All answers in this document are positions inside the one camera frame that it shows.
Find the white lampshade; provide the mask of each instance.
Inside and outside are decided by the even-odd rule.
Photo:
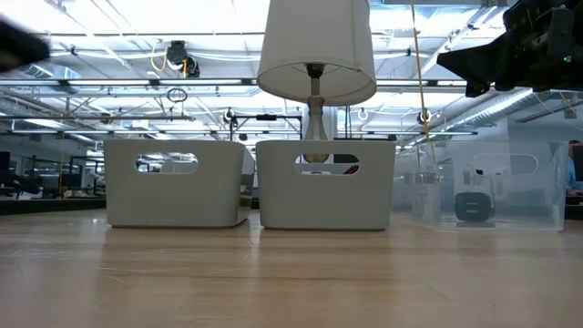
[[[367,0],[271,0],[257,84],[306,102],[305,64],[325,64],[326,106],[364,102],[376,93],[369,15]]]

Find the transparent plastic container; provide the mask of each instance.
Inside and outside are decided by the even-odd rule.
[[[396,159],[393,211],[438,230],[562,231],[567,159],[559,142],[420,145]]]

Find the storage bin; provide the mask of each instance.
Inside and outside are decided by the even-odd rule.
[[[411,181],[412,198],[427,226],[563,230],[567,143],[444,141],[412,152],[415,176],[424,177]]]
[[[353,164],[301,164],[301,154],[350,154]],[[269,229],[381,231],[389,226],[395,145],[386,141],[257,144],[261,224]]]
[[[138,157],[151,153],[189,153],[196,162],[139,172]],[[255,161],[240,143],[113,139],[105,142],[105,161],[113,227],[227,228],[251,212]]]

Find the ceiling fixture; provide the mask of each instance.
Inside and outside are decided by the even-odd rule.
[[[189,56],[185,49],[186,42],[172,41],[166,48],[166,59],[168,66],[184,74],[184,78],[200,77],[199,62],[194,56]]]
[[[425,124],[425,122],[429,123],[431,121],[431,117],[433,116],[429,109],[427,109],[425,112],[426,115],[423,115],[423,112],[419,112],[417,114],[417,123],[419,123],[420,125]]]
[[[99,80],[85,80],[85,79],[72,79],[68,80],[67,83],[70,86],[147,86],[149,85],[149,80],[139,80],[139,79],[129,79],[129,80],[116,80],[116,79],[99,79]]]
[[[366,120],[366,119],[368,119],[368,111],[366,111],[364,108],[361,108],[361,111],[358,112],[358,118],[360,120]]]
[[[164,79],[159,83],[162,86],[239,86],[240,79]]]

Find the table surface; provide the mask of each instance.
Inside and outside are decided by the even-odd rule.
[[[3,327],[577,327],[583,222],[562,233],[112,230],[0,218]]]

